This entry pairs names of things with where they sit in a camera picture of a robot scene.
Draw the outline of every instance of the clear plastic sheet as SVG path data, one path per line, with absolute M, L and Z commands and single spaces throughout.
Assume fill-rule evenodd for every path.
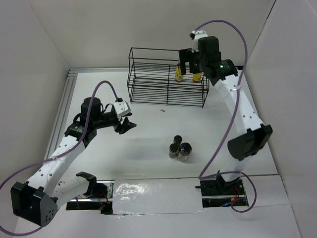
M 116 179 L 114 214 L 170 214 L 204 211 L 197 178 Z

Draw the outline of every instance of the yellow cylinder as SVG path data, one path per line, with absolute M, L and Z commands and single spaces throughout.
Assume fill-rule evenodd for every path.
M 193 82 L 194 83 L 200 83 L 201 80 L 202 80 L 202 73 L 195 73 L 193 75 Z

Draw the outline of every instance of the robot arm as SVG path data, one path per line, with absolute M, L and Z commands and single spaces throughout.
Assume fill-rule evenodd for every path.
M 126 101 L 118 99 L 110 112 L 101 111 L 101 102 L 93 99 L 87 133 L 83 141 L 72 149 L 82 137 L 86 123 L 90 98 L 81 105 L 81 113 L 76 115 L 67 128 L 61 143 L 51 155 L 52 161 L 45 163 L 25 183 L 16 182 L 11 188 L 13 213 L 39 226 L 48 225 L 57 210 L 78 195 L 91 197 L 97 189 L 97 178 L 80 172 L 73 178 L 61 182 L 60 179 L 71 163 L 97 135 L 97 129 L 113 126 L 114 131 L 124 134 L 136 124 L 128 120 L 132 115 Z
M 234 114 L 239 90 L 239 105 L 234 121 L 238 137 L 228 141 L 232 159 L 224 172 L 243 171 L 245 164 L 267 143 L 272 127 L 264 125 L 256 115 L 243 89 L 238 85 L 238 72 L 233 62 L 229 59 L 221 60 L 218 39 L 208 36 L 205 31 L 193 31 L 190 36 L 194 41 L 193 47 L 179 50 L 182 75 L 186 74 L 187 62 L 190 73 L 203 72 L 223 96 L 231 114 Z M 239 174 L 222 177 L 226 182 L 230 182 L 237 179 Z

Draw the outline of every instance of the small jar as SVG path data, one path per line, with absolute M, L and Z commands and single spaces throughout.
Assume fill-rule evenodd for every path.
M 180 64 L 178 63 L 176 67 L 175 81 L 180 83 L 183 81 L 183 79 L 184 76 L 182 75 L 182 71 L 180 70 Z
M 180 162 L 186 162 L 189 159 L 189 155 L 192 152 L 192 146 L 189 143 L 182 143 L 178 149 L 179 155 L 177 159 Z
M 178 145 L 173 143 L 169 146 L 169 154 L 168 156 L 171 158 L 171 159 L 174 159 L 178 156 Z
M 183 141 L 183 138 L 180 135 L 174 136 L 174 143 L 177 144 L 178 146 L 180 146 L 182 141 Z

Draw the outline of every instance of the wire rack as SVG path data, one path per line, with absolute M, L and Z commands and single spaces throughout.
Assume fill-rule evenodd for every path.
M 209 80 L 202 75 L 195 83 L 188 73 L 176 82 L 177 64 L 177 50 L 131 48 L 127 81 L 131 103 L 204 107 Z

